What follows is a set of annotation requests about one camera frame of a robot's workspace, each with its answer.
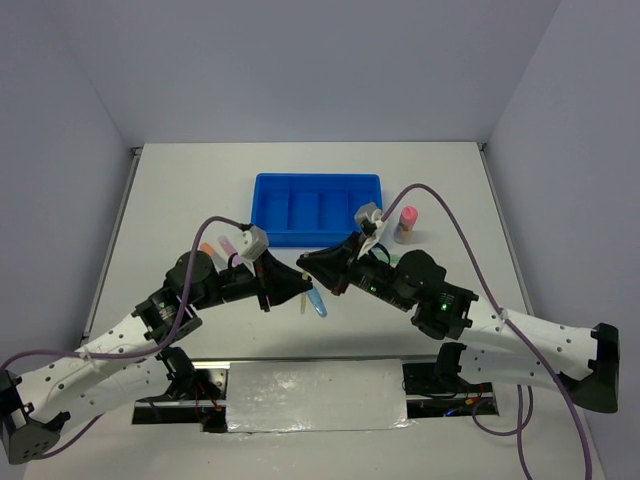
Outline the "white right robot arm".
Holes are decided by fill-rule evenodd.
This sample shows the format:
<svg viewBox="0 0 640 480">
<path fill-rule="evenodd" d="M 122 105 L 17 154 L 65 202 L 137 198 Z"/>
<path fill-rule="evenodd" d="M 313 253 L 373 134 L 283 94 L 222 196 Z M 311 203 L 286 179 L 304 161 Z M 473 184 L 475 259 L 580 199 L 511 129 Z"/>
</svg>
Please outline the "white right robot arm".
<svg viewBox="0 0 640 480">
<path fill-rule="evenodd" d="M 411 323 L 438 340 L 436 383 L 511 383 L 553 389 L 598 413 L 618 410 L 620 345 L 616 327 L 570 327 L 506 309 L 446 282 L 446 270 L 422 250 L 390 264 L 356 251 L 357 239 L 303 254 L 297 264 L 334 295 L 350 286 L 411 312 Z"/>
</svg>

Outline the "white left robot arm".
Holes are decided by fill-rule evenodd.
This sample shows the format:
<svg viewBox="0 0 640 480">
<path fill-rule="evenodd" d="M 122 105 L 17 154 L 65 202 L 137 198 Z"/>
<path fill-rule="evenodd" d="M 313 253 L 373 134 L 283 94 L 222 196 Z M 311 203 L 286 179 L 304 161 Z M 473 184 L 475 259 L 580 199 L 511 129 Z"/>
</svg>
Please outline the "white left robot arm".
<svg viewBox="0 0 640 480">
<path fill-rule="evenodd" d="M 16 375 L 1 367 L 1 442 L 8 462 L 49 458 L 60 452 L 66 432 L 129 402 L 218 400 L 221 388 L 177 345 L 201 326 L 198 312 L 249 297 L 267 312 L 311 287 L 310 279 L 269 252 L 251 267 L 222 272 L 202 251 L 183 254 L 162 287 L 106 333 L 68 355 L 47 352 L 50 363 L 34 371 Z"/>
</svg>

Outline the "purple highlighter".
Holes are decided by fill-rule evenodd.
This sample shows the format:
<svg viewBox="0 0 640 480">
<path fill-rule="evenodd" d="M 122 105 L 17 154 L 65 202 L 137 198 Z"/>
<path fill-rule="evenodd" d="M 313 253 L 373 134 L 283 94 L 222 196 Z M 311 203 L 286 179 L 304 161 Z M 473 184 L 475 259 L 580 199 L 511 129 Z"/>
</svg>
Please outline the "purple highlighter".
<svg viewBox="0 0 640 480">
<path fill-rule="evenodd" d="M 231 243 L 231 241 L 229 240 L 228 237 L 226 237 L 224 235 L 220 235 L 217 238 L 217 241 L 218 241 L 220 247 L 222 248 L 222 250 L 227 255 L 227 259 L 230 260 L 233 265 L 236 265 L 241 261 L 241 259 L 238 257 L 238 252 L 237 252 L 236 248 Z"/>
</svg>

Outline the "yellow pen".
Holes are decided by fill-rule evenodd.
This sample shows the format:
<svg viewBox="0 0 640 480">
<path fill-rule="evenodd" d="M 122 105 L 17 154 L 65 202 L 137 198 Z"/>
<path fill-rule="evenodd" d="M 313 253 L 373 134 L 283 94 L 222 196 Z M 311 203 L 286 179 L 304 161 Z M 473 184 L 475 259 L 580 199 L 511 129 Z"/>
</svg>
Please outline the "yellow pen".
<svg viewBox="0 0 640 480">
<path fill-rule="evenodd" d="M 303 271 L 302 272 L 302 278 L 304 280 L 310 280 L 310 276 L 309 276 L 308 272 Z M 307 304 L 307 293 L 305 291 L 300 295 L 300 314 L 301 315 L 305 314 L 306 304 Z"/>
</svg>

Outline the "blue compartment tray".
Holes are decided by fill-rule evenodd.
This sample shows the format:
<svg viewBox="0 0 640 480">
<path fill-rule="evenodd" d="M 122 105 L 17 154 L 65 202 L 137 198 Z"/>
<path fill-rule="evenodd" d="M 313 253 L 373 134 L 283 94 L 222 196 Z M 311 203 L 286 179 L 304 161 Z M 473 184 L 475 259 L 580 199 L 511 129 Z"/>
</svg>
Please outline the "blue compartment tray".
<svg viewBox="0 0 640 480">
<path fill-rule="evenodd" d="M 357 210 L 383 206 L 375 174 L 260 173 L 251 222 L 276 248 L 331 247 L 358 229 Z"/>
</svg>

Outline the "pink capped glue stick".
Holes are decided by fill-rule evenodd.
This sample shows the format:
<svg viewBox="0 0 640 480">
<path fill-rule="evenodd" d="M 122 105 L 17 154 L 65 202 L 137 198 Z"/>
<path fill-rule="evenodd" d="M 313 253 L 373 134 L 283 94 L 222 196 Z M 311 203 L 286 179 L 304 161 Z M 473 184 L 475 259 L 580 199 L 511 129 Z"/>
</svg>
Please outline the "pink capped glue stick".
<svg viewBox="0 0 640 480">
<path fill-rule="evenodd" d="M 399 244 L 406 244 L 411 239 L 414 226 L 418 219 L 418 211 L 413 206 L 404 207 L 394 230 L 394 240 Z"/>
</svg>

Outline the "blue highlighter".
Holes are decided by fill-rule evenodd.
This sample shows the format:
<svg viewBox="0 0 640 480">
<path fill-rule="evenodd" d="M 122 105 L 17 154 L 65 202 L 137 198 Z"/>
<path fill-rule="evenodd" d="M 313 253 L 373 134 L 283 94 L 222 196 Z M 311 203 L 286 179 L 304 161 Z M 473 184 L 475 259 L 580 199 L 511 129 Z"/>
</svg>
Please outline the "blue highlighter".
<svg viewBox="0 0 640 480">
<path fill-rule="evenodd" d="M 320 292 L 316 288 L 313 288 L 307 293 L 307 298 L 314 308 L 316 314 L 320 318 L 325 318 L 327 316 L 327 308 L 324 304 Z"/>
</svg>

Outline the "orange highlighter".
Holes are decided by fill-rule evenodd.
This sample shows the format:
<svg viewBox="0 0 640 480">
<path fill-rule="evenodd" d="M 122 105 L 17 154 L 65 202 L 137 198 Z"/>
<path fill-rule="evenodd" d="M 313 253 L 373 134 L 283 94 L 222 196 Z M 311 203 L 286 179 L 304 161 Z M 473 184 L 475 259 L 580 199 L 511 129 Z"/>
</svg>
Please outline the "orange highlighter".
<svg viewBox="0 0 640 480">
<path fill-rule="evenodd" d="M 202 243 L 199 249 L 209 255 L 212 259 L 216 259 L 219 257 L 218 253 L 209 243 Z"/>
</svg>

